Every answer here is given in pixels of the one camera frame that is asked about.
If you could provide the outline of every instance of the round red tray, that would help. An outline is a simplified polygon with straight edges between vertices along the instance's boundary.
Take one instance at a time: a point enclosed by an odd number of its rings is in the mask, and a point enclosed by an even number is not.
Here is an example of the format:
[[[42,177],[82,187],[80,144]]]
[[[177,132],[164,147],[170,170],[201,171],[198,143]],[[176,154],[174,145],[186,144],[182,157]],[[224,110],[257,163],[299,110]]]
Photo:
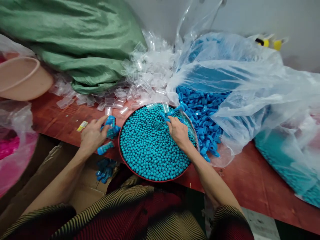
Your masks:
[[[137,175],[137,176],[139,176],[139,177],[141,177],[141,178],[143,178],[143,179],[145,179],[145,180],[147,180],[147,181],[150,181],[150,182],[156,182],[156,183],[158,183],[158,182],[169,182],[169,181],[172,181],[172,180],[175,180],[175,179],[181,177],[181,176],[188,170],[188,168],[190,167],[190,164],[191,164],[191,163],[187,166],[187,168],[186,168],[180,175],[178,175],[178,176],[175,177],[175,178],[172,178],[172,179],[169,179],[169,180],[165,180],[165,181],[155,181],[155,180],[150,180],[150,179],[147,179],[147,178],[144,178],[144,177],[140,176],[138,173],[136,173],[135,171],[133,171],[133,170],[131,169],[131,167],[127,164],[126,160],[125,160],[124,157],[123,157],[122,150],[121,150],[121,146],[120,146],[120,137],[121,137],[122,129],[123,129],[123,126],[122,126],[121,129],[120,129],[119,138],[118,138],[120,156],[121,156],[123,162],[125,163],[125,165],[127,165],[127,167],[128,167],[135,175]]]

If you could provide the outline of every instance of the sleeve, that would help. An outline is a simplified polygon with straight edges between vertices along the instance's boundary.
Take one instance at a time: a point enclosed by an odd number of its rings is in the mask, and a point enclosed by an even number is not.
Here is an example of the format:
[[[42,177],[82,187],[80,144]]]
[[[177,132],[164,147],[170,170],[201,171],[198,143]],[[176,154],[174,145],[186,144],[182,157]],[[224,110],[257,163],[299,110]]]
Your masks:
[[[67,204],[44,207],[22,215],[0,240],[24,239],[25,236],[32,236],[32,239],[49,239],[75,215],[75,209]]]
[[[217,208],[209,239],[254,240],[250,226],[243,214],[233,206]]]

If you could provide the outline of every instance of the person's left hand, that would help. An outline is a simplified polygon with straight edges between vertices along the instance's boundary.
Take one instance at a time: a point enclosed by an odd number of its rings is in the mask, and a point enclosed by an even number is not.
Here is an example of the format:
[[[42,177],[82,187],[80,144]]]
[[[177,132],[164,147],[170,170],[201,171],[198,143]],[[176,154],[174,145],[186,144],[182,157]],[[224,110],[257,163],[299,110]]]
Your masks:
[[[104,126],[100,131],[101,125],[105,123],[108,115],[101,117],[99,120],[92,120],[81,133],[81,144],[79,150],[88,157],[94,153],[106,140],[107,131],[110,125]]]

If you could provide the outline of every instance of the red table surface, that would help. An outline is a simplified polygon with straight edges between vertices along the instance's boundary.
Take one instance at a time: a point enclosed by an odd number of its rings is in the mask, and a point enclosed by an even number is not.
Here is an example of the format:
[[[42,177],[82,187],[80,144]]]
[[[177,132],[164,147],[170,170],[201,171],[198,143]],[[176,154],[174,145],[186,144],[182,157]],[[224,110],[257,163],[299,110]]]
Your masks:
[[[97,105],[78,106],[75,102],[66,109],[60,109],[56,105],[60,99],[45,93],[31,101],[33,128],[39,133],[80,146],[80,132],[77,132],[79,125],[83,121],[100,118],[104,112],[98,111]],[[116,124],[122,126],[130,113],[122,117],[118,110],[113,109]],[[121,161],[117,139],[114,143],[115,148],[110,149],[105,156]],[[215,170],[221,173],[242,207],[320,235],[320,209],[295,197],[293,190],[265,161],[253,142],[236,155],[229,166]],[[193,165],[175,182],[203,192]]]

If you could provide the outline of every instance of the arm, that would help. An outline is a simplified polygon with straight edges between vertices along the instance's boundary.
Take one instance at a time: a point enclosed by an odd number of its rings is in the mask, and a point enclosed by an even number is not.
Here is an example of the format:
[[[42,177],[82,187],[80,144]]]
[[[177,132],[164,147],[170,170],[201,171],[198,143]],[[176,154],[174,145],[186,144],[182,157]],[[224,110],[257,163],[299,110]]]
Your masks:
[[[100,131],[101,125],[108,116],[92,120],[81,133],[81,144],[73,159],[55,177],[55,179],[39,194],[23,214],[34,210],[68,202],[86,160],[101,146],[107,136],[109,125]]]
[[[212,202],[216,200],[220,205],[234,206],[242,213],[237,199],[227,184],[192,145],[188,137],[188,127],[181,123],[178,118],[171,116],[169,116],[169,118],[171,122],[167,122],[167,124],[170,135],[193,163],[199,174],[202,187],[210,200]]]

